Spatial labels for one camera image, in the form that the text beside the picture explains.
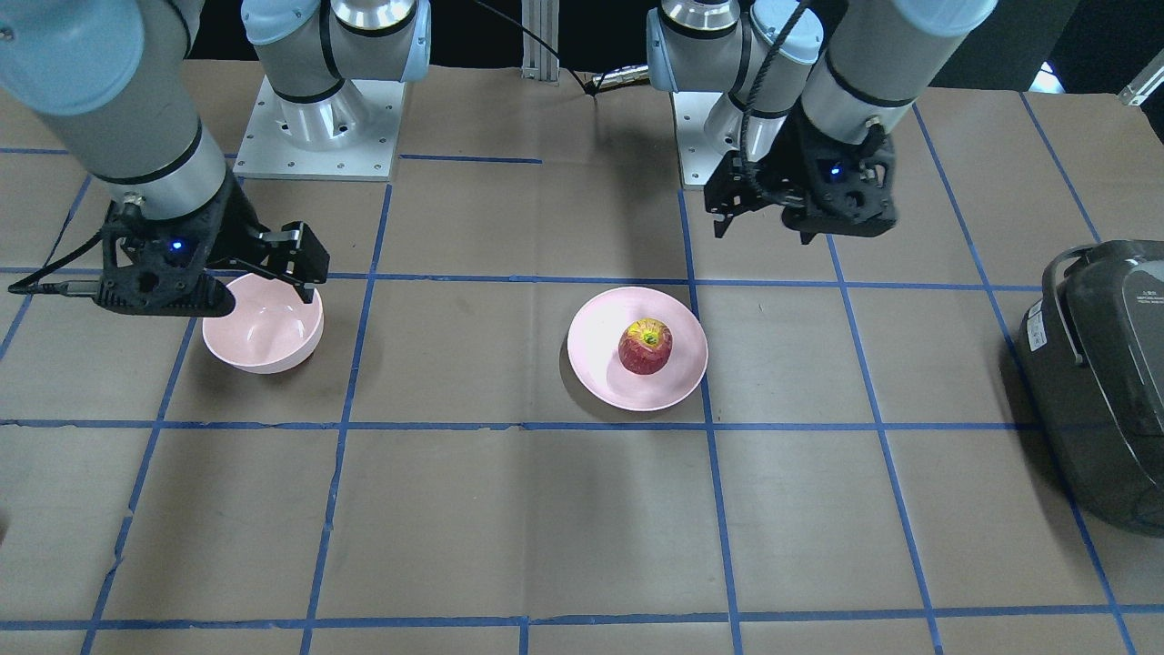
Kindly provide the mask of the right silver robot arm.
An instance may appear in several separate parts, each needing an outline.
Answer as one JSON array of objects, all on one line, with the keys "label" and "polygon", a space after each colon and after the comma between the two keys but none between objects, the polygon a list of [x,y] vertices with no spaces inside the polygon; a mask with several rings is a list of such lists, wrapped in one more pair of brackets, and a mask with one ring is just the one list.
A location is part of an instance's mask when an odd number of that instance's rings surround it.
[{"label": "right silver robot arm", "polygon": [[[14,296],[87,297],[135,316],[225,316],[217,269],[315,302],[331,257],[304,221],[262,225],[179,78],[200,1],[5,1],[3,90],[111,195],[98,232],[17,279]],[[431,62],[428,1],[244,1],[240,16],[296,154],[372,138],[359,80],[410,83]]]}]

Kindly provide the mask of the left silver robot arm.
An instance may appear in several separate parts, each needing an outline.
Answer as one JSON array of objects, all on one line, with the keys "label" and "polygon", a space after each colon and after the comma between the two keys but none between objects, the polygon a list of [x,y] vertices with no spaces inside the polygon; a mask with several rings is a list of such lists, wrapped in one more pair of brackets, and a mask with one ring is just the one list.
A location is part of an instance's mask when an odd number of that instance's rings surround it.
[{"label": "left silver robot arm", "polygon": [[852,1],[826,33],[808,1],[660,1],[646,17],[650,81],[717,93],[738,133],[704,183],[723,237],[778,205],[803,244],[897,226],[890,131],[994,1]]}]

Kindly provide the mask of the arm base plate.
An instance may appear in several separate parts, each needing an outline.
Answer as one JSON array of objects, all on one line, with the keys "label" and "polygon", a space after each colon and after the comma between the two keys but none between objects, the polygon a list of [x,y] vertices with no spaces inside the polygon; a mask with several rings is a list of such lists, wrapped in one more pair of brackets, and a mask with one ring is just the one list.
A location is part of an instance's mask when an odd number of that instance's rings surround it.
[{"label": "arm base plate", "polygon": [[723,155],[739,148],[743,113],[715,92],[673,93],[672,107],[682,188],[700,190]]},{"label": "arm base plate", "polygon": [[234,175],[281,181],[389,183],[409,86],[346,80],[335,95],[292,104],[263,80]]}]

